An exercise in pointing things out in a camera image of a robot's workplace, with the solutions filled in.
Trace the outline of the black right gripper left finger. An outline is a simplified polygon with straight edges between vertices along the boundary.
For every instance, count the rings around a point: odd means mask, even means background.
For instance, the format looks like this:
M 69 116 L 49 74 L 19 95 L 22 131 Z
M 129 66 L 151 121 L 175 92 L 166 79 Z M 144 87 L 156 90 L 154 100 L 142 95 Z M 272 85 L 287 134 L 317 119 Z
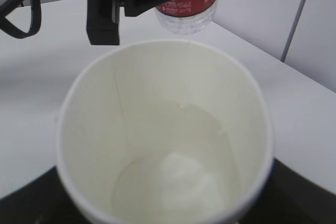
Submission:
M 1 199 L 1 223 L 88 223 L 74 206 L 53 167 Z

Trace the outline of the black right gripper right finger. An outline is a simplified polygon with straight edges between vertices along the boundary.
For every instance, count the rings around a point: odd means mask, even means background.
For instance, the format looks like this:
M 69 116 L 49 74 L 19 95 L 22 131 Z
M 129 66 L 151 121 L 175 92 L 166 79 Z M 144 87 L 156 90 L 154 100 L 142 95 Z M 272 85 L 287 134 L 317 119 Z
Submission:
M 239 223 L 335 223 L 335 194 L 276 159 L 260 197 Z

